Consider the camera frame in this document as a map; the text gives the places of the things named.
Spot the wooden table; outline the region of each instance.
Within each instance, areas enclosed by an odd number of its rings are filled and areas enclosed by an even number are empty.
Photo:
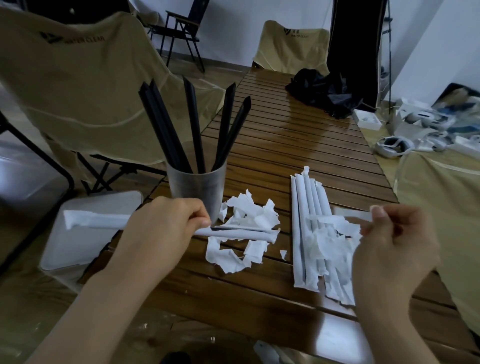
[[[310,176],[324,184],[330,203],[337,206],[367,210],[397,200],[354,121],[335,120],[296,101],[285,91],[289,79],[265,70],[248,73],[237,88],[233,108],[236,114],[241,101],[252,97],[252,110],[228,158],[224,199],[248,188],[257,204],[274,201],[281,233],[269,245],[263,264],[224,274],[205,260],[207,240],[195,237],[145,304],[341,363],[372,363],[350,308],[325,298],[323,291],[293,288],[290,175],[310,166]],[[216,139],[219,122],[217,115],[203,136]],[[161,182],[145,203],[161,195],[170,196],[167,182]],[[83,281],[105,267],[117,242],[118,237]],[[223,245],[241,255],[246,243]],[[280,250],[287,250],[287,261]],[[438,274],[432,272],[417,289],[410,314],[443,361],[477,363],[479,350]]]

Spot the black straw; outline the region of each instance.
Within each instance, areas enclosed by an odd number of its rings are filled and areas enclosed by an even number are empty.
[[[227,140],[228,129],[230,128],[230,118],[232,117],[233,101],[235,98],[235,87],[235,83],[232,83],[225,91],[222,120],[220,122],[220,132],[218,133],[218,144],[216,146],[215,162],[220,158],[222,148]]]
[[[235,117],[235,120],[232,124],[232,127],[230,128],[230,131],[228,132],[227,140],[225,141],[225,144],[220,153],[220,158],[215,161],[212,171],[223,166],[223,164],[227,160],[228,154],[232,149],[235,139],[237,139],[237,135],[239,134],[240,129],[243,123],[245,122],[245,119],[247,118],[247,115],[251,107],[252,107],[252,100],[250,99],[250,96],[247,96],[244,99],[242,105],[240,106],[240,110],[237,113],[237,116]]]
[[[150,82],[150,92],[154,97],[155,104],[167,129],[167,135],[169,136],[169,139],[171,140],[180,160],[180,165],[178,166],[178,168],[174,168],[185,173],[193,173],[190,163],[188,162],[188,158],[185,154],[185,151],[183,150],[183,147],[181,146],[180,139],[177,135],[177,132],[175,131],[175,127],[173,126],[172,120],[170,119],[167,108],[165,107],[165,103],[163,102],[162,96],[160,95],[160,91],[158,90],[154,79],[152,79],[152,81]]]
[[[165,154],[165,159],[167,160],[169,165],[171,165],[175,169],[178,169],[180,167],[178,155],[173,147],[173,144],[171,143],[171,139],[168,137],[168,132],[166,130],[165,124],[161,119],[159,111],[155,108],[154,97],[145,82],[143,82],[142,87],[140,87],[138,95],[142,100],[145,111],[148,115],[148,118],[150,119],[158,142],[160,143],[163,153]]]
[[[199,174],[206,172],[204,150],[202,147],[202,136],[200,134],[200,123],[198,121],[197,97],[195,95],[195,87],[192,83],[183,78],[185,86],[185,94],[187,96],[188,114],[190,116],[190,128],[192,129],[193,147],[195,148],[195,158],[197,160],[197,169]]]

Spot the baseboard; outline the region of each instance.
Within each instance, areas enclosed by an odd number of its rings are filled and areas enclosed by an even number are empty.
[[[182,60],[182,61],[192,61],[192,58],[190,54],[183,54],[183,53],[178,53],[178,52],[172,52],[172,59],[174,60]],[[233,63],[228,63],[228,62],[223,62],[223,61],[216,61],[216,60],[211,60],[208,58],[203,58],[202,61],[204,62],[205,66],[212,66],[212,67],[222,67],[222,68],[228,68],[230,70],[234,71],[240,71],[240,72],[248,72],[250,70],[249,66],[241,66],[239,64],[233,64]]]

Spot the translucent cup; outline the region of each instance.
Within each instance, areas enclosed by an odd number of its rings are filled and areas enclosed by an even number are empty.
[[[208,141],[209,138],[202,138],[205,167],[207,171],[212,169],[215,161],[216,144]],[[203,201],[205,208],[214,223],[220,212],[220,205],[223,199],[223,188],[225,186],[225,174],[227,163],[213,172],[198,174],[195,159],[195,152],[191,142],[183,145],[185,154],[192,167],[193,174],[176,170],[167,163],[168,183],[173,198],[199,198]]]

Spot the white lid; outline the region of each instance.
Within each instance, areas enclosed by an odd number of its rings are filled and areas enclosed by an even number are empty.
[[[65,227],[64,210],[85,210],[101,214],[132,214],[142,203],[139,191],[108,193],[100,196],[74,198],[60,207],[52,232],[40,260],[42,270],[53,270],[90,263],[110,242],[116,229]]]

